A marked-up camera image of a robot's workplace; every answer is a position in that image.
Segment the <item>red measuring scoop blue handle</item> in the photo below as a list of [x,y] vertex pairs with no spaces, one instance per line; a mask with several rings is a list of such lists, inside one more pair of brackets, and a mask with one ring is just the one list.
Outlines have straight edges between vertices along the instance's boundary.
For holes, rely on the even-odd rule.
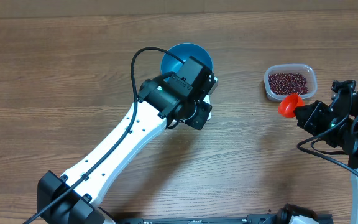
[[278,107],[278,113],[285,118],[294,118],[295,113],[294,110],[296,107],[303,106],[304,101],[300,95],[293,93],[291,95],[286,96]]

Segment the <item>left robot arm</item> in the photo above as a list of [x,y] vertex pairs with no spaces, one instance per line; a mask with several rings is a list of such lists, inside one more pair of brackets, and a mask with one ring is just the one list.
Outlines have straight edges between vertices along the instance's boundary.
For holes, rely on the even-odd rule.
[[213,71],[189,57],[177,72],[147,79],[123,120],[84,159],[60,177],[48,171],[37,186],[37,213],[47,223],[114,223],[100,208],[118,175],[174,121],[197,130],[212,109]]

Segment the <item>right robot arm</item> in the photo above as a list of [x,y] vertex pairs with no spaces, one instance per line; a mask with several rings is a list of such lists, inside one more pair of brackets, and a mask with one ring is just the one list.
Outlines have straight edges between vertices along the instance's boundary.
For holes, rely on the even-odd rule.
[[[332,162],[351,174],[352,210],[351,223],[358,223],[358,86],[355,80],[333,81],[333,95],[330,105],[315,101],[310,105],[295,108],[297,125],[311,134],[311,137],[299,142],[297,148],[303,152]],[[340,147],[341,154],[348,156],[346,164],[335,160],[330,153],[317,151],[305,144],[324,141],[335,148]]]

